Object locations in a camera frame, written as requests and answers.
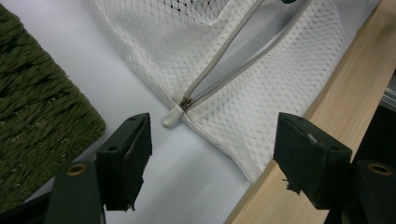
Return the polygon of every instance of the green woven basket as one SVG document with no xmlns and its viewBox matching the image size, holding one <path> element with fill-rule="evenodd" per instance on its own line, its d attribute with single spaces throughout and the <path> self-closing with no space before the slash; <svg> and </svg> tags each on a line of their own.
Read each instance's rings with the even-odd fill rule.
<svg viewBox="0 0 396 224">
<path fill-rule="evenodd" d="M 104 129 L 87 98 L 0 4 L 0 213 L 23 203 Z"/>
</svg>

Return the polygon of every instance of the white mesh bag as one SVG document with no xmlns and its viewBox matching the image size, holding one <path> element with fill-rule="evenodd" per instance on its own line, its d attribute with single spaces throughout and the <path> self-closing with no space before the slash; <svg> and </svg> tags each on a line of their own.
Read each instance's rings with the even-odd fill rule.
<svg viewBox="0 0 396 224">
<path fill-rule="evenodd" d="M 121 57 L 179 118 L 255 181 L 278 112 L 301 116 L 369 0 L 86 0 Z"/>
</svg>

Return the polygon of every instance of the wooden surface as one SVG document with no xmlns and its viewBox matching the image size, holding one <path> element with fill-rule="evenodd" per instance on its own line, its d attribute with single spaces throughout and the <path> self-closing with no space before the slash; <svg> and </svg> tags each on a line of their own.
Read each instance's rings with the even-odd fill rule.
<svg viewBox="0 0 396 224">
<path fill-rule="evenodd" d="M 304 117 L 356 153 L 395 67 L 396 0 L 383 0 Z M 328 212 L 286 190 L 285 178 L 271 161 L 226 223 L 323 223 Z"/>
</svg>

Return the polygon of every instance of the zipper pull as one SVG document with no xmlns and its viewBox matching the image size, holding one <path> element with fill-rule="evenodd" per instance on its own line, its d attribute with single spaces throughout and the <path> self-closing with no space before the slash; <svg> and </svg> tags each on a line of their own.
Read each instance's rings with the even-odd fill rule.
<svg viewBox="0 0 396 224">
<path fill-rule="evenodd" d="M 175 106 L 163 116 L 163 126 L 172 128 L 191 104 L 192 99 L 190 97 L 184 97 L 180 105 Z"/>
</svg>

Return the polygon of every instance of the white table surface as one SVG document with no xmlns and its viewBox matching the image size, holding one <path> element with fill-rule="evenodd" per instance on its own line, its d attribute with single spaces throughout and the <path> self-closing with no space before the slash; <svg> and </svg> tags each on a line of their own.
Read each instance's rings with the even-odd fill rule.
<svg viewBox="0 0 396 224">
<path fill-rule="evenodd" d="M 162 126 L 166 106 L 106 41 L 83 0 L 0 0 L 21 18 L 106 122 L 104 136 L 81 156 L 92 159 L 125 119 L 151 115 L 153 155 L 132 212 L 106 212 L 108 224 L 222 223 L 249 186 L 226 155 L 185 124 Z M 50 183 L 36 195 L 48 191 Z"/>
</svg>

